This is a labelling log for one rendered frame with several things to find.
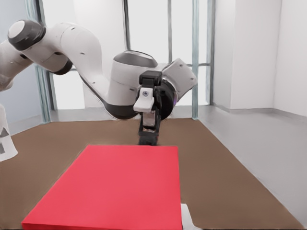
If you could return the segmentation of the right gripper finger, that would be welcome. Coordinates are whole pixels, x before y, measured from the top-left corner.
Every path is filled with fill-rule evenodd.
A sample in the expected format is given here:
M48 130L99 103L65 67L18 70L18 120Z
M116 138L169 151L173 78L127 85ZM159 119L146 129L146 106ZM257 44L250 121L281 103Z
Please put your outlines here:
M187 204L181 204L181 217L183 230L200 230L200 228L193 224Z

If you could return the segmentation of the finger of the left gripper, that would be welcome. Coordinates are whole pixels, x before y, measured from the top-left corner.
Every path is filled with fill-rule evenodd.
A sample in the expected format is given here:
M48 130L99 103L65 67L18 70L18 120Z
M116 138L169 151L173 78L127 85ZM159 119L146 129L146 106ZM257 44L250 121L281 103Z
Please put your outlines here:
M138 131L138 136L139 136L139 145L149 145L148 139L147 139L147 132L144 131L143 128L143 112L140 113L140 126L139 126L139 131Z
M151 128L150 143L152 146L156 146L159 137L160 114L157 111L151 111L151 114L154 115L154 126Z

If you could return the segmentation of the silver frame crossbar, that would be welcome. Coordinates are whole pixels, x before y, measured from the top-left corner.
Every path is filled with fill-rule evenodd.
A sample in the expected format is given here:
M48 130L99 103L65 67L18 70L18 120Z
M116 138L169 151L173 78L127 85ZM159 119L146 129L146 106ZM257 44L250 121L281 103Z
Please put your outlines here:
M193 67L193 64L186 64L188 67ZM158 63L157 68L158 69L163 69L166 68L167 66L169 66L169 63ZM197 64L198 67L200 66L206 66L206 67L210 67L211 64L210 63L199 63Z

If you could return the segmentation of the silver frame post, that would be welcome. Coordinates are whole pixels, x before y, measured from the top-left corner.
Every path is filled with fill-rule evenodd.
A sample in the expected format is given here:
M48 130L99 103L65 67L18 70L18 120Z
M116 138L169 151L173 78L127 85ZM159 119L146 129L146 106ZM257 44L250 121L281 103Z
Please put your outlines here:
M35 21L43 26L46 25L43 1L42 0L24 0L26 6L27 18ZM38 64L34 64L37 86L39 91L40 106L42 112L42 123L47 124L51 122L51 105L50 92L47 82L49 74L48 71Z
M122 0L122 4L123 4L125 47L127 50L131 50L128 0Z
M199 0L192 0L192 71L196 85L192 89L192 119L198 119L198 72L199 72Z
M214 39L215 39L215 5L216 0L211 0L211 71L210 71L210 105L213 105L213 77L214 77Z

